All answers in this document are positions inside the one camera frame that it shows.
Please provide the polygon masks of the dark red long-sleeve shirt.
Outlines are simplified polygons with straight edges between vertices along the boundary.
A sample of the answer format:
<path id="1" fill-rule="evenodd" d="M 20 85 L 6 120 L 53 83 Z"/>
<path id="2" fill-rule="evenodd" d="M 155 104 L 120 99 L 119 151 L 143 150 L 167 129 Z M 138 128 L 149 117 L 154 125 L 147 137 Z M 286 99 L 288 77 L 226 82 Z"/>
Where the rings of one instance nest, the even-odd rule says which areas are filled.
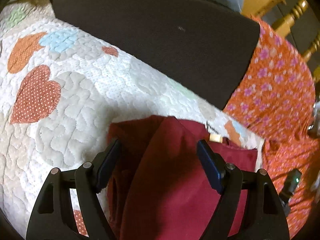
<path id="1" fill-rule="evenodd" d="M 113 123 L 108 138 L 123 146 L 107 187 L 117 239 L 199 239 L 219 201 L 196 154 L 209 133 L 174 117 Z"/>

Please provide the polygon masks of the orange floral fabric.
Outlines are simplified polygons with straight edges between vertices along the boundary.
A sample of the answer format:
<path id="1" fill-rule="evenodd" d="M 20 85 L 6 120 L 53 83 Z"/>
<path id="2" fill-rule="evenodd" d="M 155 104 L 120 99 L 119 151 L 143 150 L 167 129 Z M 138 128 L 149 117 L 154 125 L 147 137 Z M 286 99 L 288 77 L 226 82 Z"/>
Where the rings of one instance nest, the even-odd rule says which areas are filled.
<path id="1" fill-rule="evenodd" d="M 295 236 L 314 206 L 311 185 L 319 172 L 319 140 L 308 136 L 315 101 L 311 72 L 296 48 L 263 20 L 248 70 L 224 112 L 264 139 L 263 168 L 277 191 L 294 168 L 302 177 L 287 218 Z"/>

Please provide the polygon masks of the white quilted heart-pattern bedspread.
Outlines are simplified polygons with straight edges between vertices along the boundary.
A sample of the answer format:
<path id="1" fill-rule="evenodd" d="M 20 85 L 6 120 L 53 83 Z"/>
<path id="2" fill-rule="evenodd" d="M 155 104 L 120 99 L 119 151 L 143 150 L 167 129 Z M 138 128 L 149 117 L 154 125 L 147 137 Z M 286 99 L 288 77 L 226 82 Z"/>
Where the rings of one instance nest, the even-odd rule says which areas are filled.
<path id="1" fill-rule="evenodd" d="M 261 150 L 263 139 L 176 78 L 58 20 L 49 0 L 1 11 L 1 211 L 25 237 L 48 172 L 77 168 L 106 148 L 112 122 L 151 115 L 199 122 Z"/>

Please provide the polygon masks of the dark brown cushion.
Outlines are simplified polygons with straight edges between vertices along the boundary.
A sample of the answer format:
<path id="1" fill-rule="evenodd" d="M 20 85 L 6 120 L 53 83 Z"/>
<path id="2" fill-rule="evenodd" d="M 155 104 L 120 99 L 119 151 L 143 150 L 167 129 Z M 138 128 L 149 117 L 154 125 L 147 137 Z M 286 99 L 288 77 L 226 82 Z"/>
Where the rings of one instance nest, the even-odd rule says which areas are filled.
<path id="1" fill-rule="evenodd" d="M 260 26 L 208 0 L 50 0 L 55 16 L 135 56 L 223 109 Z"/>

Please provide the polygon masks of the wooden spindle chair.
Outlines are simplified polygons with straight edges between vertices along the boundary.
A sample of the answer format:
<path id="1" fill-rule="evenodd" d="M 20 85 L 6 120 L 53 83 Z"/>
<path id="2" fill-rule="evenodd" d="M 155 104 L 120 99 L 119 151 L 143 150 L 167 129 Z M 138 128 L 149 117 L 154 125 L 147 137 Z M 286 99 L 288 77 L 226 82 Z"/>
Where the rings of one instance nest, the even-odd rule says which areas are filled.
<path id="1" fill-rule="evenodd" d="M 297 48 L 312 72 L 319 68 L 319 11 L 311 0 L 244 0 L 241 13 L 263 19 Z"/>

